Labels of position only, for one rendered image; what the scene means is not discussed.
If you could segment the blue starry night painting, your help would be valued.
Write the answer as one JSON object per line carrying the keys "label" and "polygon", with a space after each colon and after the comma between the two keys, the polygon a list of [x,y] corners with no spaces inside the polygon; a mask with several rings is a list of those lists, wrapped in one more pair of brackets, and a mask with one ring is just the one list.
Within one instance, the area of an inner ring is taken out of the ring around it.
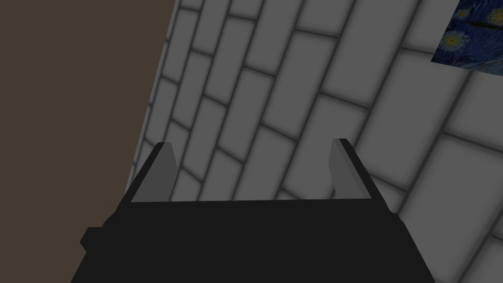
{"label": "blue starry night painting", "polygon": [[459,0],[431,62],[503,76],[503,0]]}

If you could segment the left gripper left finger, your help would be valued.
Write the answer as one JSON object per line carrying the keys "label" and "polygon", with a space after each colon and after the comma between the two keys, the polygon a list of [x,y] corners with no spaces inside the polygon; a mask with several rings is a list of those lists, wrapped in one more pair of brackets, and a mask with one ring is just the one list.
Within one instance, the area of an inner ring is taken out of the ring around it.
{"label": "left gripper left finger", "polygon": [[130,202],[167,202],[177,173],[172,144],[159,142],[151,150],[123,197]]}

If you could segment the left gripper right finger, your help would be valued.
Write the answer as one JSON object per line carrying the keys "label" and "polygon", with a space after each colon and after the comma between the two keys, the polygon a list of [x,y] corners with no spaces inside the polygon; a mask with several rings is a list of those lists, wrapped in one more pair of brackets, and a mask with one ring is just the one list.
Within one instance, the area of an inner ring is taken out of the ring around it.
{"label": "left gripper right finger", "polygon": [[328,159],[335,203],[344,208],[386,208],[387,204],[347,139],[333,139]]}

